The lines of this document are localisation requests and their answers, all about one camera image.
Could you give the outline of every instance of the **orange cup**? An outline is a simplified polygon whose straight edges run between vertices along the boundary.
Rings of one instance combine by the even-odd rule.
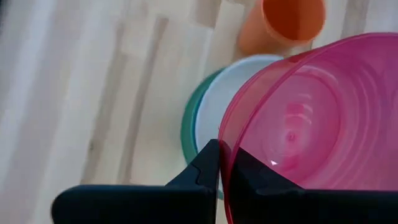
[[[257,0],[238,37],[243,53],[282,54],[313,40],[325,23],[323,0]]]

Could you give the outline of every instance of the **wooden floor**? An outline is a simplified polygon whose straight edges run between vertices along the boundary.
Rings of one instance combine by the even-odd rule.
[[[0,223],[50,223],[73,185],[163,185],[183,170],[185,103],[242,57],[254,0],[31,2],[9,6],[0,35]],[[325,2],[323,31],[291,55],[398,31],[396,0]]]

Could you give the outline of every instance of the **wooden surface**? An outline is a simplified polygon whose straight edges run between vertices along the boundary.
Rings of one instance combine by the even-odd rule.
[[[84,184],[162,185],[185,166],[185,103],[242,57],[254,0],[13,0],[0,32],[0,223],[51,223]],[[326,0],[321,34],[290,54],[398,31],[396,0]],[[226,223],[223,202],[218,223]]]

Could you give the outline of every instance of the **pink bowl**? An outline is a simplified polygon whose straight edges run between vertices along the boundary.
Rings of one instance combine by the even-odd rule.
[[[278,61],[223,117],[221,171],[241,147],[306,189],[397,190],[398,34],[364,34]]]

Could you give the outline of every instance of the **green bowl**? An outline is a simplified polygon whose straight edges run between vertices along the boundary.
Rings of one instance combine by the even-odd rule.
[[[189,164],[198,154],[197,143],[195,140],[195,123],[198,114],[198,109],[201,103],[203,95],[207,91],[208,87],[212,81],[220,74],[224,68],[219,69],[215,73],[211,74],[204,79],[203,82],[196,88],[192,93],[187,105],[185,106],[185,111],[182,116],[181,124],[181,145],[182,151],[187,164]],[[224,195],[221,191],[218,191],[218,198],[223,199]]]

